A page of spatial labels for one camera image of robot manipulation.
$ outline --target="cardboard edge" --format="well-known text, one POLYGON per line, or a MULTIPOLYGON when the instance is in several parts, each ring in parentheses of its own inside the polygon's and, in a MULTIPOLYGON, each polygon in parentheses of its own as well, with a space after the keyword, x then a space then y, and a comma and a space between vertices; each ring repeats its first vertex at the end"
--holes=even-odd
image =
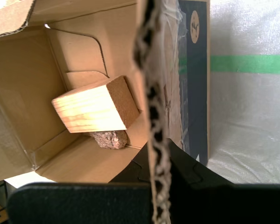
POLYGON ((3 33, 3 34, 0 34, 0 37, 16 34, 16 33, 21 32, 22 30, 24 30, 28 26, 28 20, 29 20, 31 14, 33 12, 33 9, 34 9, 34 6, 35 6, 35 2, 36 2, 36 0, 33 0, 32 4, 31 4, 31 6, 30 6, 30 8, 28 10, 28 13, 26 15, 26 19, 23 22, 23 24, 18 29, 14 30, 14 31, 10 31, 10 32, 6 32, 6 33, 3 33))

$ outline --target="plastic wrap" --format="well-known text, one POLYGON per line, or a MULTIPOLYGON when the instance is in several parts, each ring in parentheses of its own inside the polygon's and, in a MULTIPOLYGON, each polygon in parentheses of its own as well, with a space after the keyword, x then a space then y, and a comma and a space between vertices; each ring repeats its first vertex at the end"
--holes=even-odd
POLYGON ((164 33, 162 34, 163 60, 162 81, 164 83, 164 102, 166 110, 166 119, 168 124, 168 137, 175 144, 185 150, 189 147, 189 137, 187 135, 188 109, 187 109, 187 70, 183 68, 183 88, 180 88, 179 58, 186 60, 186 48, 180 52, 181 42, 186 46, 186 14, 183 13, 178 1, 164 1, 163 24, 164 33))
POLYGON ((236 183, 280 183, 280 0, 212 0, 211 54, 208 167, 236 183))

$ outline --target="black plastic object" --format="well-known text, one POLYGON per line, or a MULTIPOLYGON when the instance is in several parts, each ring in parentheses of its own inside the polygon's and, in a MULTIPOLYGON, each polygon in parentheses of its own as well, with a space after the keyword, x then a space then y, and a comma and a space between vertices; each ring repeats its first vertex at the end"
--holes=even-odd
POLYGON ((148 184, 39 183, 9 199, 12 224, 148 224, 148 184))
MULTIPOLYGON (((172 224, 280 222, 280 185, 233 184, 169 141, 172 224)), ((27 185, 7 211, 11 224, 151 224, 149 179, 145 145, 109 184, 27 185)))

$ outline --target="wooden block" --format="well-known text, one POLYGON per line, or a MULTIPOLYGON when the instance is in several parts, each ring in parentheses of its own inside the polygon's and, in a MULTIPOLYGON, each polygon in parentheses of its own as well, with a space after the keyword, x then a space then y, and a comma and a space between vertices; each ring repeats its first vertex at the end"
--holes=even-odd
POLYGON ((52 104, 71 133, 126 130, 139 115, 123 76, 74 89, 52 104))

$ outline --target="cardboard flap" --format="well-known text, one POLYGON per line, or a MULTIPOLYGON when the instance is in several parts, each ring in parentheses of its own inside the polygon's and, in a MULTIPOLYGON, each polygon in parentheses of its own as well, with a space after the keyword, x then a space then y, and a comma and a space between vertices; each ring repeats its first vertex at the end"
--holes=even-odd
POLYGON ((0 8, 0 36, 22 31, 28 25, 34 0, 7 0, 0 8))

